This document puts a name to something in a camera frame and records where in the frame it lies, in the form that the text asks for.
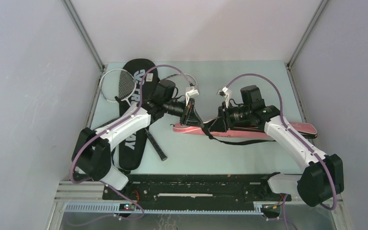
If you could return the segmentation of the pink sport racket bag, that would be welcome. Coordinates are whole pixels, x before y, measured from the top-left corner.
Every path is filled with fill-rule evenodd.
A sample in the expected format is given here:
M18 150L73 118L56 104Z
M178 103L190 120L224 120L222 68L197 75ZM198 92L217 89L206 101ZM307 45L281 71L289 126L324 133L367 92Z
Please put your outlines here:
M290 122L290 125L292 125L303 137L307 139L317 138L317 130L312 124ZM174 124L172 129L174 132L183 134L192 134L192 135L205 134L200 127L184 126L181 125L180 123ZM257 127L254 126L235 127L233 130L228 130L227 132L210 132L210 134L215 137L245 138L253 141L262 141L262 142L273 140L265 132L259 130Z

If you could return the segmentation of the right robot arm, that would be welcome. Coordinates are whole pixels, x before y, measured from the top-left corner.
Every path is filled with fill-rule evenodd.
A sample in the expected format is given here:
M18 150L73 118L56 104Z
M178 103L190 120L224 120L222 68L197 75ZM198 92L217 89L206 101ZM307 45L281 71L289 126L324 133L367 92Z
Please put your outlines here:
M321 205L334 210L337 195L344 190L343 162L337 155L328 155L305 139L274 105L267 106L257 86L241 88L242 103L232 106L225 101L218 108L218 117L204 122L190 100L186 118L180 122L186 126L199 127L210 139L214 125L221 131L237 131L239 128L256 127L280 144L292 157L301 175L287 175L274 172L262 179L260 196L272 200L278 194L298 195L308 206Z

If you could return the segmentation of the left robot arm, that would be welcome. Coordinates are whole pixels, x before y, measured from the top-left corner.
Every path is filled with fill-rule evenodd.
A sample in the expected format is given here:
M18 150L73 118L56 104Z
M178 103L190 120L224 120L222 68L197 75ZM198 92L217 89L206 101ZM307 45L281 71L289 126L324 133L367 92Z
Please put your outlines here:
M132 103L129 109L117 120L95 130L85 128L80 132L72 155L72 169L79 167L88 178L103 182L114 188L120 199L132 195L128 177L112 163L112 151L133 133L149 127L165 113L184 117L186 109L192 105L193 96L199 94L196 85L186 88L185 101L173 99L175 83L160 81L150 97L139 103Z

